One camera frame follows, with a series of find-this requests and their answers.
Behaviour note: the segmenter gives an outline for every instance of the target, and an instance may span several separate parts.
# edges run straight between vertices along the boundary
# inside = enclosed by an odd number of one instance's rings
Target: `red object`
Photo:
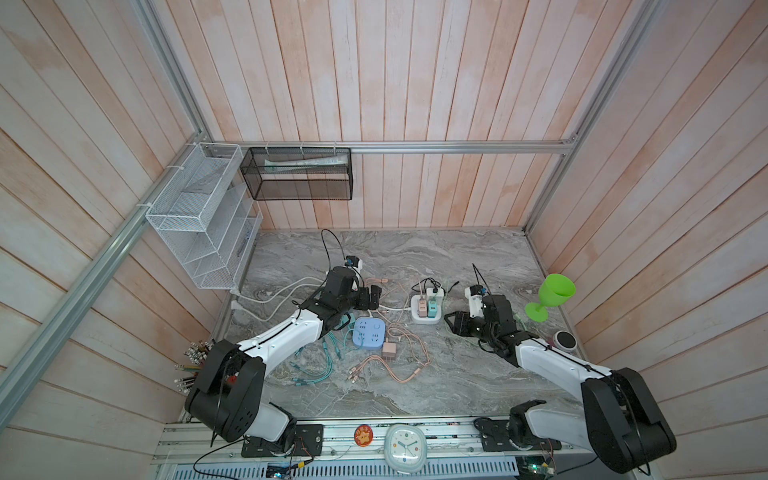
[[[373,429],[368,425],[361,425],[355,430],[355,443],[361,447],[367,447],[373,442]]]

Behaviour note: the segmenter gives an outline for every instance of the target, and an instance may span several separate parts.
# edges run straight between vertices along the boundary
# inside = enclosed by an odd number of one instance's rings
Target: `blue power strip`
[[[364,316],[355,321],[352,342],[361,349],[380,349],[384,345],[384,320]]]

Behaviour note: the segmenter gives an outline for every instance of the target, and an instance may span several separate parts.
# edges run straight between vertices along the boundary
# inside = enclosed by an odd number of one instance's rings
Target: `clock face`
[[[425,445],[419,435],[407,429],[398,429],[392,433],[387,448],[392,453],[396,465],[415,466],[424,456]]]

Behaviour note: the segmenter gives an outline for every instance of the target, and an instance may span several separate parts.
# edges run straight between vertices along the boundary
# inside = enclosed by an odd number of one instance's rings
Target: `light blue clock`
[[[421,429],[396,423],[384,438],[384,459],[400,473],[416,473],[427,462],[427,439]]]

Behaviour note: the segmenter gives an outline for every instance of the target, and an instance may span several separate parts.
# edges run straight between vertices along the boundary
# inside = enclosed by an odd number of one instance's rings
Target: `green plastic cup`
[[[538,290],[540,303],[529,303],[525,306],[525,314],[534,322],[544,322],[549,318],[548,306],[560,306],[576,294],[576,286],[571,279],[560,273],[547,275]]]

